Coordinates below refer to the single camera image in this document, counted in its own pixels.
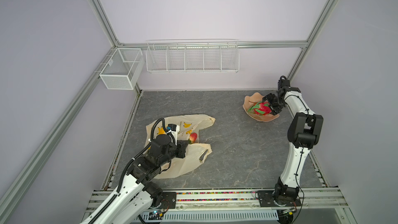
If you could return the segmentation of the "peach wavy fruit plate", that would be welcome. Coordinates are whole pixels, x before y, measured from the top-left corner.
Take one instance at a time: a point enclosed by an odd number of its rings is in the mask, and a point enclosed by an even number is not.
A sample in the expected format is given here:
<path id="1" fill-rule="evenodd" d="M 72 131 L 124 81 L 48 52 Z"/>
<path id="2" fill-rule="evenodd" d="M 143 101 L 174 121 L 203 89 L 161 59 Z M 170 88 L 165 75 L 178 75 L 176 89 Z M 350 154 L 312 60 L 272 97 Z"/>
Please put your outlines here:
<path id="1" fill-rule="evenodd" d="M 263 101 L 264 95 L 255 92 L 252 96 L 245 96 L 243 109 L 246 114 L 256 121 L 270 122 L 279 118 L 279 114 L 273 114 L 270 103 Z"/>

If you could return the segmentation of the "banana print plastic bag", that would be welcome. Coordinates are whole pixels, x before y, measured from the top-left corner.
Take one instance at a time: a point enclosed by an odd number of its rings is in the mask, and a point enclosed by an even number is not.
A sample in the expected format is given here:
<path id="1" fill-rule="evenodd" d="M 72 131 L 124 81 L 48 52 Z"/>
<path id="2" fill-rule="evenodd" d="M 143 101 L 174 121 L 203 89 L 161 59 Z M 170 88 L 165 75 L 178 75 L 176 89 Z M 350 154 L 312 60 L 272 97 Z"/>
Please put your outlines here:
<path id="1" fill-rule="evenodd" d="M 179 126 L 177 140 L 188 141 L 192 134 L 199 134 L 199 131 L 214 125 L 216 119 L 205 114 L 180 115 L 165 118 L 165 124 Z M 186 148 L 184 158 L 172 159 L 171 165 L 166 163 L 162 166 L 165 172 L 157 175 L 155 179 L 170 179 L 185 175 L 201 166 L 208 155 L 212 153 L 211 145 L 201 141 L 199 137 L 194 143 Z"/>

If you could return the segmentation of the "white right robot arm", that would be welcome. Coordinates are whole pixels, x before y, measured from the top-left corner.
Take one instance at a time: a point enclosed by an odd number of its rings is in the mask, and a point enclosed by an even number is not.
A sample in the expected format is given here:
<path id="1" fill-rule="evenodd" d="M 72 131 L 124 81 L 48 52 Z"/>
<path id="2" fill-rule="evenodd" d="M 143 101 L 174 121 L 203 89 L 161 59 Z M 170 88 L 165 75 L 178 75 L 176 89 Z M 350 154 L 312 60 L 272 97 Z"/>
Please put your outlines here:
<path id="1" fill-rule="evenodd" d="M 293 114 L 287 132 L 290 142 L 288 159 L 273 192 L 275 204 L 285 206 L 298 199 L 303 166 L 307 156 L 319 142 L 323 117 L 308 107 L 300 89 L 292 87 L 286 76 L 280 77 L 277 94 L 270 93 L 261 102 L 271 110 L 272 115 L 280 113 L 284 107 Z"/>

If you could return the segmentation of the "red green dragon fruit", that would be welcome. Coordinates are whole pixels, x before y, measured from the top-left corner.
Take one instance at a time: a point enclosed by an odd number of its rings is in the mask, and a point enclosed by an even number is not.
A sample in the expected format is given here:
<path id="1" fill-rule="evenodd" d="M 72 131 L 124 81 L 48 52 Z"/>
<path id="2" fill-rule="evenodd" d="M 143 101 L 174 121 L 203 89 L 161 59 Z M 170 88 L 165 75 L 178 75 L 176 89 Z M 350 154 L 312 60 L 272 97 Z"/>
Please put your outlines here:
<path id="1" fill-rule="evenodd" d="M 270 114 L 272 112 L 272 110 L 269 106 L 269 102 L 264 101 L 264 102 L 257 102 L 257 103 L 254 102 L 247 109 L 247 112 L 251 113 L 251 114 L 259 115 L 259 116 L 265 116 L 265 115 Z"/>

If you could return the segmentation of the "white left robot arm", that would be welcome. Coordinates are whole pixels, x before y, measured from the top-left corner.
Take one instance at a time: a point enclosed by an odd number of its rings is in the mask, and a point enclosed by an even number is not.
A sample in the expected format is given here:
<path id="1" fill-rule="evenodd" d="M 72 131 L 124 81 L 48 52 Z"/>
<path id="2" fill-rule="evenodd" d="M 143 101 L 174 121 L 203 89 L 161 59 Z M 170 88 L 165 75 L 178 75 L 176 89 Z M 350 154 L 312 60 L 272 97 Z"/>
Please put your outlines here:
<path id="1" fill-rule="evenodd" d="M 160 135 L 149 142 L 123 169 L 117 187 L 84 224 L 129 224 L 145 210 L 161 204 L 163 190 L 152 180 L 174 158 L 184 158 L 188 141 Z"/>

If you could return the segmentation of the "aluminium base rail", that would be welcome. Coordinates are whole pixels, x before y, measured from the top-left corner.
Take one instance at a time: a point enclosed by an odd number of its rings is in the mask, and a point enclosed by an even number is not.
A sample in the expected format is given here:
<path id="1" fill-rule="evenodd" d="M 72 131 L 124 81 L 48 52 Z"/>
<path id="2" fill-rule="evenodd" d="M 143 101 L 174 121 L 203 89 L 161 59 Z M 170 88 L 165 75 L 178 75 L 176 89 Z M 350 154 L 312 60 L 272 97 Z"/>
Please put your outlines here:
<path id="1" fill-rule="evenodd" d="M 161 204 L 152 206 L 134 221 L 146 223 L 227 222 L 278 220 L 292 223 L 307 209 L 331 208 L 353 222 L 339 188 L 305 188 L 294 203 L 278 206 L 271 189 L 167 190 Z"/>

